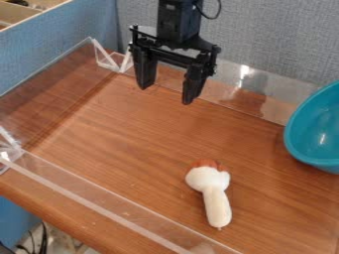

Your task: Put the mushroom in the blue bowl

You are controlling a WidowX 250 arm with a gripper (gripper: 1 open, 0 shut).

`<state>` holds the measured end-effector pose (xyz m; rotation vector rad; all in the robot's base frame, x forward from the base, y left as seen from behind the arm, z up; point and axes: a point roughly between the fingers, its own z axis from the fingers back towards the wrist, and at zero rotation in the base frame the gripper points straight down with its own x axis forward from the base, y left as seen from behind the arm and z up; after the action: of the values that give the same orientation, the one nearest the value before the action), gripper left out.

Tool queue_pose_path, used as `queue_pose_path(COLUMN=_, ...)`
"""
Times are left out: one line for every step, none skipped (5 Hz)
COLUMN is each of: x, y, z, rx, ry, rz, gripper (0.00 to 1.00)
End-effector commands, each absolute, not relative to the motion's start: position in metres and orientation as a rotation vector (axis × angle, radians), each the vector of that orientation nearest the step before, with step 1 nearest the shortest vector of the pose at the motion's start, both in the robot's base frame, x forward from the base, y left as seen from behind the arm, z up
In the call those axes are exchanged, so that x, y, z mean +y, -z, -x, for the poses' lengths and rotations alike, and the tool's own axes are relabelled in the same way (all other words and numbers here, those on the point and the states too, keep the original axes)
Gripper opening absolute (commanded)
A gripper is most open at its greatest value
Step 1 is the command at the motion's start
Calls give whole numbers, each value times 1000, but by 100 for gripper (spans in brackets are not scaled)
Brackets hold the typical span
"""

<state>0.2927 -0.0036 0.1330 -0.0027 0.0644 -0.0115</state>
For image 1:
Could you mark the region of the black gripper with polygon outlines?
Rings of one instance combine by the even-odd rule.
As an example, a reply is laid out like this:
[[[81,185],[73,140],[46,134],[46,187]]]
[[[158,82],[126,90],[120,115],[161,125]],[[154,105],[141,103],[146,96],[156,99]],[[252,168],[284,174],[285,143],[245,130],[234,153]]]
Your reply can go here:
[[[129,31],[129,51],[138,88],[145,89],[153,84],[158,62],[186,68],[182,103],[190,104],[201,94],[206,78],[216,72],[216,58],[221,48],[198,35],[184,42],[173,42],[162,40],[152,27],[132,25]]]

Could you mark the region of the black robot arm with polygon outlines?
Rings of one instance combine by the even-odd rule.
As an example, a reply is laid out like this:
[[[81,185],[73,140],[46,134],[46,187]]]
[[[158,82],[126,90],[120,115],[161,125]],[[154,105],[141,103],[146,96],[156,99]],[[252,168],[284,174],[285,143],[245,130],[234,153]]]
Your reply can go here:
[[[164,62],[186,70],[181,101],[190,104],[200,96],[206,78],[216,73],[216,59],[221,48],[200,37],[201,18],[213,20],[202,12],[204,0],[158,0],[156,28],[132,25],[133,69],[137,86],[154,83],[157,63]]]

